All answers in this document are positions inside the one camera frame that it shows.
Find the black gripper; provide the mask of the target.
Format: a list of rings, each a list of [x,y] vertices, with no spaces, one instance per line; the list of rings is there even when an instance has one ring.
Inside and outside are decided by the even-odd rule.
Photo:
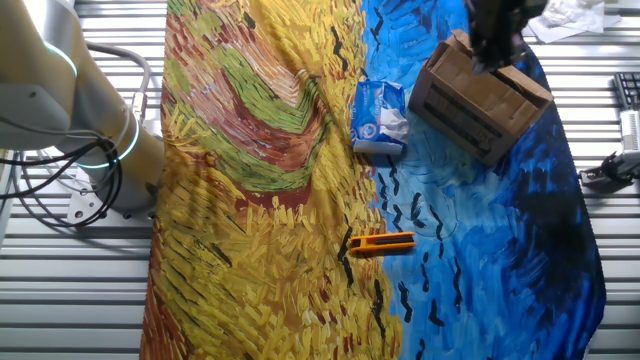
[[[540,16],[547,0],[465,0],[472,54],[472,72],[480,75],[510,66],[522,46],[521,32]]]

